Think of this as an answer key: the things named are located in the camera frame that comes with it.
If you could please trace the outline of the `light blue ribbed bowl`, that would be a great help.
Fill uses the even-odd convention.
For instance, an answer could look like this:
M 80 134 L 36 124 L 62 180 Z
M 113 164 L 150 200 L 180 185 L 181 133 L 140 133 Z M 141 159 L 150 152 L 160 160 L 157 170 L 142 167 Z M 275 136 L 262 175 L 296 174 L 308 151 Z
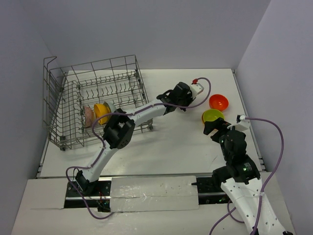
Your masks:
M 108 113 L 114 113 L 117 110 L 117 108 L 111 102 L 104 102 L 103 105 L 107 108 Z

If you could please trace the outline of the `yellow-orange bowl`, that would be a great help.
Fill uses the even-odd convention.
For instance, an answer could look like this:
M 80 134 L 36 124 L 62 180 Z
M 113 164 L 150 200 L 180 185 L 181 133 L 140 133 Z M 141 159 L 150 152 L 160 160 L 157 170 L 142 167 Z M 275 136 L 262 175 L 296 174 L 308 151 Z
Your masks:
M 111 109 L 107 104 L 100 104 L 100 103 L 96 103 L 94 104 L 94 113 L 95 113 L 95 117 L 99 118 L 103 115 L 109 114 L 111 113 Z M 110 116 L 105 116 L 101 119 L 98 120 L 98 123 L 100 125 L 104 125 L 108 122 Z

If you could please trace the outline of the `pink speckled bowl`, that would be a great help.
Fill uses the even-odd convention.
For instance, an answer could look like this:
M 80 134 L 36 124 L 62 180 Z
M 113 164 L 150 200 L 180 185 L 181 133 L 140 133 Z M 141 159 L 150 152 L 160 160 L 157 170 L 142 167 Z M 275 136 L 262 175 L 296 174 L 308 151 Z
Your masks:
M 88 128 L 92 126 L 94 122 L 94 112 L 93 109 L 90 108 L 89 106 L 84 106 L 84 127 Z

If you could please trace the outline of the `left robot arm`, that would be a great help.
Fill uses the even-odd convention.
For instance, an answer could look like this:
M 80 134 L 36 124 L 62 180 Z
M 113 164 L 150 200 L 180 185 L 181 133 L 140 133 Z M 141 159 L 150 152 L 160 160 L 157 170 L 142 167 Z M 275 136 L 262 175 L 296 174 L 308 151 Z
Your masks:
M 103 168 L 119 149 L 130 143 L 136 127 L 153 118 L 171 113 L 176 108 L 185 111 L 202 91 L 203 87 L 200 84 L 188 85 L 179 82 L 172 90 L 158 95 L 155 100 L 142 107 L 132 111 L 116 109 L 104 127 L 104 135 L 101 138 L 104 146 L 75 176 L 79 191 L 83 195 L 90 195 L 95 191 L 96 182 Z

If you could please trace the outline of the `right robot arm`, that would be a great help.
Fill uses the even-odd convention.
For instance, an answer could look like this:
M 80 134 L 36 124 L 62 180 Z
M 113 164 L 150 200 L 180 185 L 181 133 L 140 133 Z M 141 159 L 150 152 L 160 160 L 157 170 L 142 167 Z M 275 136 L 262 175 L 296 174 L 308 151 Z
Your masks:
M 289 235 L 279 222 L 265 187 L 273 177 L 272 172 L 265 180 L 251 157 L 246 152 L 247 142 L 244 133 L 250 127 L 251 117 L 238 115 L 236 124 L 223 118 L 204 123 L 205 135 L 216 133 L 210 138 L 221 147 L 225 166 L 213 171 L 213 188 L 223 191 L 234 204 L 251 235 Z

